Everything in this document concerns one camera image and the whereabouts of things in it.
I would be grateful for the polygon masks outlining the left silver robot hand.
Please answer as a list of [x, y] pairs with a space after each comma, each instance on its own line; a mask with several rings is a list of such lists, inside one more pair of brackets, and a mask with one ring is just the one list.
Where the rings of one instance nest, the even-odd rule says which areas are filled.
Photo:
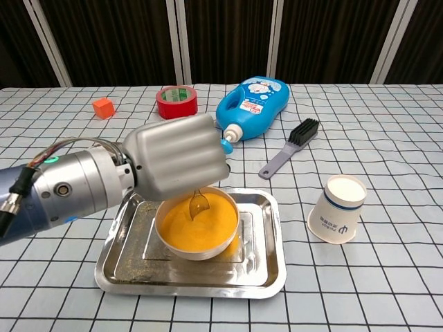
[[123, 140], [135, 168], [134, 191], [165, 201], [212, 185], [230, 173], [212, 116], [200, 114], [143, 125]]

